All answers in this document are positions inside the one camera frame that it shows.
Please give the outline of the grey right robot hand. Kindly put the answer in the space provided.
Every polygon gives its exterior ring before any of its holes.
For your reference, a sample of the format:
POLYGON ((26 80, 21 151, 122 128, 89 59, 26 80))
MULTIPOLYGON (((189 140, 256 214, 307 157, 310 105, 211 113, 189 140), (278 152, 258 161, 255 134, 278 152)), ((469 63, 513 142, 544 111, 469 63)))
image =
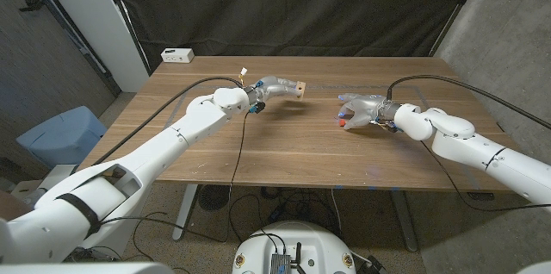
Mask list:
POLYGON ((394 123, 395 114, 400 107, 381 95, 360 95, 345 93, 338 96, 343 106, 338 112, 339 124, 345 129, 362 128, 374 124, 390 132, 399 128, 394 123))

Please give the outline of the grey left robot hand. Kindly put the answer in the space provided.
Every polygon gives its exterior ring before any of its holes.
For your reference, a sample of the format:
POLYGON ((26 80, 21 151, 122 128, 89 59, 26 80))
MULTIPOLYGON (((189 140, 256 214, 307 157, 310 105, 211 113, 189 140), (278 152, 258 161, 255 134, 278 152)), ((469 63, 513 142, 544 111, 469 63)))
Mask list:
POLYGON ((271 97, 301 97, 302 95, 297 89, 295 81, 276 76, 266 76, 257 80, 246 89, 246 92, 249 97, 249 105, 266 103, 271 97))

